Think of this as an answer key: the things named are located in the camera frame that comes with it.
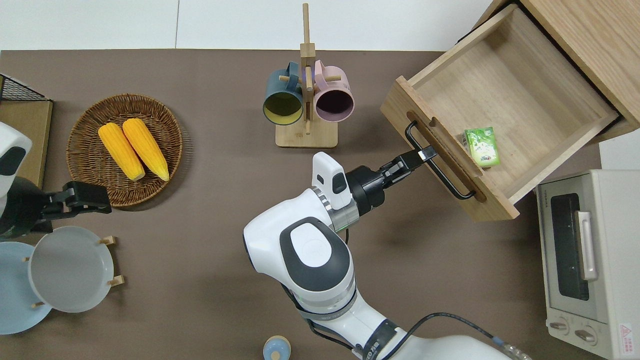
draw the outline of small bottle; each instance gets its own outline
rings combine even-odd
[[[264,360],[289,360],[291,344],[284,336],[272,336],[264,343],[262,355]]]

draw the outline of black cable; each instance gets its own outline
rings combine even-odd
[[[429,314],[429,315],[425,316],[424,318],[421,318],[417,323],[415,323],[415,325],[406,333],[406,335],[404,335],[404,337],[402,338],[402,340],[400,340],[400,342],[396,345],[396,347],[394,347],[393,350],[391,350],[391,352],[389,352],[389,354],[387,354],[387,356],[385,356],[382,360],[389,360],[400,349],[400,347],[404,344],[404,342],[409,339],[409,336],[411,336],[422,324],[424,324],[424,322],[426,322],[427,320],[433,319],[434,317],[437,317],[437,316],[446,316],[448,318],[452,318],[452,319],[456,319],[458,321],[461,321],[461,322],[473,327],[475,330],[478,330],[479,332],[481,332],[486,337],[488,337],[490,339],[493,339],[493,335],[491,335],[489,332],[485,331],[480,326],[470,322],[469,320],[467,320],[465,318],[462,318],[462,317],[460,317],[458,315],[454,315],[454,314],[450,314],[450,313],[433,313],[433,314]]]
[[[309,319],[305,319],[307,321],[307,324],[309,325],[309,329],[311,329],[311,332],[313,332],[314,334],[320,336],[323,339],[327,339],[329,341],[332,341],[338,345],[342,345],[343,347],[346,347],[349,351],[353,350],[353,347],[347,343],[345,343],[344,341],[338,340],[336,338],[332,338],[331,336],[327,336],[321,332],[318,332],[318,330],[316,330],[316,327],[314,325],[314,322],[309,320]]]
[[[300,304],[298,303],[296,298],[293,296],[291,291],[289,291],[289,289],[287,289],[287,287],[284,286],[284,284],[280,283],[280,285],[282,286],[282,289],[284,290],[284,292],[289,297],[289,300],[291,300],[291,302],[293,302],[293,304],[296,306],[296,309],[304,311],[304,309],[300,306]],[[343,347],[346,347],[347,349],[349,349],[349,351],[353,350],[353,347],[351,345],[345,343],[344,341],[332,338],[331,336],[327,336],[325,334],[322,334],[321,332],[318,332],[316,330],[316,327],[315,327],[314,323],[311,320],[305,319],[305,321],[307,322],[307,325],[309,325],[309,329],[311,329],[311,332],[313,332],[314,334],[320,336],[323,339],[327,339],[329,341],[332,341],[332,342],[334,342],[334,343],[336,343],[338,345],[342,345]]]

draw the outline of pink mug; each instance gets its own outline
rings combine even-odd
[[[330,76],[340,76],[340,80],[327,81]],[[314,80],[317,90],[314,96],[316,115],[329,122],[343,121],[353,113],[353,96],[347,75],[336,66],[324,66],[316,60]]]

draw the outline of oven door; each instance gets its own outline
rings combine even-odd
[[[607,323],[591,175],[545,183],[538,191],[549,306]]]

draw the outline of green snack package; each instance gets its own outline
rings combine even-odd
[[[492,127],[465,130],[463,140],[471,151],[471,158],[481,167],[492,167],[500,164],[498,147]]]

